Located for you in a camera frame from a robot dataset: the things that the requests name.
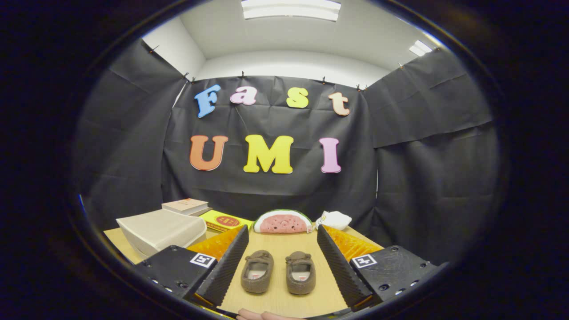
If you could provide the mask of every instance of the letter f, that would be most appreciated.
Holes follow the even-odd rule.
[[[197,100],[197,106],[200,108],[200,113],[197,114],[198,118],[202,118],[203,116],[210,114],[212,111],[215,110],[215,106],[209,103],[217,102],[217,94],[215,92],[219,90],[221,90],[221,87],[218,84],[216,84],[196,94],[194,99]]]

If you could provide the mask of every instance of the watermelon slice pillow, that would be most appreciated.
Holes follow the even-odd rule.
[[[257,219],[253,229],[258,233],[312,232],[312,221],[296,210],[271,210]]]

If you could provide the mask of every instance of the white wall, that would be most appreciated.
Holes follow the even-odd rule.
[[[156,48],[156,53],[168,61],[182,75],[189,72],[187,78],[192,79],[205,63],[204,54],[196,42],[189,35],[188,30],[182,24],[182,20],[176,17],[142,37],[151,48]]]
[[[365,88],[390,71],[363,61],[307,51],[254,51],[209,59],[196,80],[215,77],[287,76]]]

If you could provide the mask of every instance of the hand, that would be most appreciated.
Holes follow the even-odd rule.
[[[270,312],[263,312],[259,314],[247,309],[239,310],[238,314],[237,320],[304,320],[301,318],[283,317],[282,315]]]

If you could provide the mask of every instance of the black curtain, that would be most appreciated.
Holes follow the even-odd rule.
[[[215,110],[198,118],[194,96],[218,84]],[[241,86],[258,89],[254,105],[232,104],[229,98]],[[306,108],[290,108],[287,91],[308,90]],[[341,92],[351,113],[340,116],[328,98]],[[290,136],[291,174],[269,170],[246,173],[249,144],[245,137],[261,135],[268,147],[278,136]],[[212,171],[194,169],[189,163],[190,138],[207,136],[203,158],[213,155],[213,136],[227,136],[223,158]],[[324,174],[320,138],[337,138],[341,171]],[[255,220],[266,211],[287,208],[317,219],[324,210],[338,210],[355,218],[374,206],[376,164],[368,107],[362,92],[337,84],[292,77],[225,77],[188,84],[172,109],[164,143],[163,199],[193,197],[209,201],[227,214]]]
[[[376,148],[369,236],[439,264],[489,216],[499,145],[490,107],[456,58],[425,54],[365,92]]]
[[[251,220],[278,208],[313,220],[338,210],[374,241],[402,245],[438,264],[455,257],[488,216],[499,148],[492,115],[448,52],[425,54],[358,91],[292,77],[191,84],[149,51],[137,42],[105,71],[79,122],[76,181],[100,229],[187,197]],[[215,84],[221,87],[215,110],[198,118],[194,96]],[[241,86],[258,89],[254,105],[229,101]],[[287,106],[292,87],[308,90],[306,108]],[[349,115],[332,109],[334,92],[348,98]],[[293,172],[244,172],[250,134],[268,147],[291,136]],[[195,135],[209,137],[205,160],[213,155],[213,136],[229,138],[218,168],[190,165]],[[337,174],[320,171],[324,137],[340,141]]]
[[[74,183],[99,229],[160,208],[166,125],[182,75],[139,40],[100,76],[75,135]]]

